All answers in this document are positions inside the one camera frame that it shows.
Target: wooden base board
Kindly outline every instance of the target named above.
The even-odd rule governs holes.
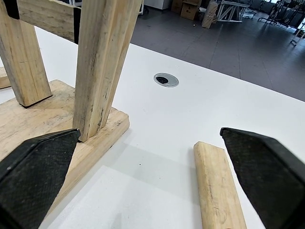
[[[4,67],[0,67],[0,89],[10,87],[10,81]]]
[[[0,161],[24,140],[72,128],[74,88],[55,80],[53,96],[25,109],[16,99],[0,104]],[[78,143],[65,182],[51,212],[90,168],[129,128],[128,115],[111,109],[104,128],[84,143]]]

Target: wooden plank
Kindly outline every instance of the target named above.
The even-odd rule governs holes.
[[[124,39],[124,42],[123,42],[120,59],[119,59],[119,62],[117,64],[117,67],[116,67],[115,76],[114,76],[114,79],[113,79],[111,91],[110,91],[110,94],[109,94],[109,100],[108,100],[106,111],[105,111],[105,114],[107,116],[102,117],[101,127],[105,126],[106,122],[107,122],[108,114],[109,114],[109,111],[111,109],[113,99],[114,99],[114,95],[115,95],[116,89],[118,87],[119,79],[120,79],[120,76],[121,76],[121,73],[122,73],[122,69],[123,69],[126,54],[127,54],[127,51],[128,51],[128,47],[129,47],[130,41],[132,39],[133,30],[134,30],[135,24],[137,22],[137,18],[138,18],[138,13],[137,12],[139,11],[139,8],[140,8],[141,4],[142,4],[141,0],[135,0],[133,2],[132,13],[131,13],[130,18],[129,18],[129,24],[128,24],[127,32],[126,32],[125,39]]]
[[[107,119],[106,107],[134,0],[84,0],[73,127],[81,141],[94,136]]]
[[[10,87],[10,81],[4,67],[0,67],[0,89]]]
[[[17,101],[30,106],[51,96],[34,26],[7,15],[0,0],[0,56]]]
[[[206,12],[204,14],[204,18],[203,18],[203,21],[201,24],[202,27],[207,28],[207,29],[210,28],[210,26],[214,20],[214,16],[216,14],[217,8],[218,8],[218,4],[215,1],[212,0],[209,2],[209,5],[206,9]]]
[[[72,128],[74,88],[58,80],[50,85],[53,96],[29,109],[15,99],[0,104],[0,161],[26,139]],[[128,115],[113,108],[107,125],[87,142],[77,144],[64,185],[50,211],[128,128]]]
[[[17,0],[17,3],[21,20],[74,42],[74,6],[58,0]]]
[[[204,229],[246,229],[230,166],[223,149],[198,142],[194,157]]]

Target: white tabletop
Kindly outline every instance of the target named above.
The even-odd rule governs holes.
[[[37,35],[48,79],[74,86],[77,45]],[[156,84],[161,72],[180,84]],[[1,90],[0,102],[13,96]],[[130,129],[41,228],[200,229],[193,145],[224,147],[221,127],[274,137],[305,162],[304,102],[135,45],[113,106],[130,116]],[[237,190],[248,228],[264,228],[238,183]]]

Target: wooden stool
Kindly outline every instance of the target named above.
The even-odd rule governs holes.
[[[24,140],[81,131],[50,211],[129,128],[112,108],[142,0],[0,0],[0,56],[16,99],[0,104],[0,161]],[[75,89],[48,82],[34,25],[79,45]]]

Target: gray floor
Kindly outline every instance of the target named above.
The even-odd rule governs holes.
[[[305,101],[305,40],[294,47],[292,33],[257,22],[199,22],[150,9],[139,16],[132,43]]]

